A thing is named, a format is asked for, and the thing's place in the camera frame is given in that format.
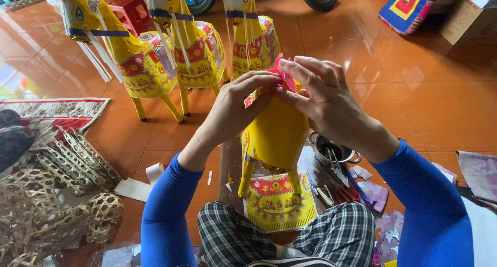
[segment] finger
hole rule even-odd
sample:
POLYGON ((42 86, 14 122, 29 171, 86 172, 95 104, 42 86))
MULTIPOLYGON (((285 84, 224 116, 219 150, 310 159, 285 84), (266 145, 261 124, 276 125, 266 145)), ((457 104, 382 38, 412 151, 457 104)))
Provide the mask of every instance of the finger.
POLYGON ((339 87, 333 68, 327 63, 307 56, 296 56, 294 61, 316 74, 325 84, 335 88, 339 87))
POLYGON ((284 72, 289 73, 295 80, 300 82, 311 95, 319 95, 319 91, 325 88, 325 84, 302 65, 285 59, 281 59, 279 65, 284 72))
POLYGON ((323 61, 324 63, 326 63, 326 65, 330 66, 335 74, 335 76, 337 77, 337 81, 339 83, 339 86, 340 87, 343 87, 343 88, 346 88, 348 87, 347 86, 347 81, 345 80, 345 72, 343 70, 343 67, 336 64, 335 62, 333 61, 329 61, 329 60, 326 60, 326 61, 323 61))
POLYGON ((273 76, 278 76, 279 77, 278 74, 267 72, 267 71, 250 71, 248 73, 245 73, 245 74, 241 75, 240 78, 232 81, 231 83, 233 85, 236 85, 238 83, 241 83, 241 82, 243 82, 243 81, 245 81, 245 80, 247 80, 247 79, 249 79, 251 77, 257 76, 257 75, 273 75, 273 76))
POLYGON ((302 95, 303 97, 305 98, 311 98, 311 95, 309 94, 309 92, 307 92, 307 90, 305 89, 301 89, 299 90, 299 94, 302 95))
POLYGON ((248 96, 260 86, 277 84, 280 81, 281 78, 279 76, 270 74, 256 74, 238 84, 235 84, 233 86, 233 90, 237 93, 242 94, 243 96, 248 96))
POLYGON ((255 117, 258 116, 266 107, 269 105, 269 102, 271 101, 272 94, 266 93, 263 94, 248 107, 246 107, 242 113, 244 114, 244 124, 249 125, 255 117))
POLYGON ((311 99, 299 95, 297 93, 288 91, 280 86, 272 86, 271 90, 273 91, 274 96, 281 99, 286 104, 294 107, 298 111, 310 117, 314 111, 312 108, 311 99))

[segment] pot handle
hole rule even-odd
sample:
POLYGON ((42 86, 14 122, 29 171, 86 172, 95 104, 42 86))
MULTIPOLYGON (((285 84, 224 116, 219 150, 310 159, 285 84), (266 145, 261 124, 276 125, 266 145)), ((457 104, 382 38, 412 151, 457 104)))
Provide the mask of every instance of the pot handle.
POLYGON ((316 142, 312 139, 312 137, 314 136, 314 134, 319 135, 319 133, 318 133, 318 132, 316 132, 316 131, 311 131, 311 132, 309 133, 309 135, 307 136, 307 139, 309 140, 309 142, 310 142, 310 143, 312 143, 314 146, 316 146, 316 142))
POLYGON ((353 160, 353 161, 347 161, 347 163, 350 163, 350 164, 357 164, 359 162, 361 162, 362 160, 362 155, 358 152, 355 152, 355 154, 357 154, 357 159, 356 160, 353 160))

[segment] red plastic stool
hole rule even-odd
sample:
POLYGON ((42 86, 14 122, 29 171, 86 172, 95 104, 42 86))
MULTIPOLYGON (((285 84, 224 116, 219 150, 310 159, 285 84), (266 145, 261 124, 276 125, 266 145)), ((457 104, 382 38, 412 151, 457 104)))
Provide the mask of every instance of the red plastic stool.
POLYGON ((147 5, 144 0, 112 0, 109 2, 109 6, 117 17, 119 17, 117 13, 123 15, 119 18, 119 21, 123 24, 124 28, 133 31, 135 36, 140 35, 142 29, 150 21, 147 5), (136 9, 140 5, 145 11, 136 9))

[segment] orange tile floor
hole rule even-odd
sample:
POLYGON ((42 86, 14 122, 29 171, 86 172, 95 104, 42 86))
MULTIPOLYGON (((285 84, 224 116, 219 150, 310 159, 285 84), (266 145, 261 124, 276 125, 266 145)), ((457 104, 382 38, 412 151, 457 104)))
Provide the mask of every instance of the orange tile floor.
MULTIPOLYGON (((397 137, 427 159, 458 174, 456 150, 497 155, 497 47, 452 47, 436 30, 421 27, 402 38, 377 17, 388 0, 338 0, 328 13, 311 10, 303 0, 257 0, 260 15, 273 18, 285 56, 307 55, 345 67, 359 104, 397 137)), ((228 52, 223 5, 208 16, 228 52)), ((0 14, 0 99, 62 97, 111 98, 87 139, 124 178, 147 181, 145 168, 169 162, 203 122, 214 101, 210 89, 190 91, 187 123, 179 125, 160 99, 144 100, 148 122, 140 122, 125 88, 105 83, 74 41, 65 36, 61 17, 46 2, 0 14)), ((170 98, 179 108, 179 89, 170 98)), ((368 162, 361 166, 372 181, 388 188, 368 162)), ((200 239, 196 215, 216 200, 219 149, 209 157, 207 176, 186 214, 193 244, 200 239)), ((115 242, 140 242, 144 203, 123 198, 125 212, 115 242)), ((390 194, 386 211, 402 210, 390 194)), ((67 265, 86 266, 95 245, 65 252, 67 265)))

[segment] person's right hand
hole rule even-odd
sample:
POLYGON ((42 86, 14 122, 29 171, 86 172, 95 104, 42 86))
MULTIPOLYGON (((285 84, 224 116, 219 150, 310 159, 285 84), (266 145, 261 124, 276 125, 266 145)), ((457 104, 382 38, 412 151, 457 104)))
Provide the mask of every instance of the person's right hand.
POLYGON ((399 149, 399 140, 357 104, 341 66, 303 56, 293 62, 282 59, 279 65, 305 89, 297 94, 275 86, 275 96, 306 114, 312 129, 370 162, 383 162, 399 149))

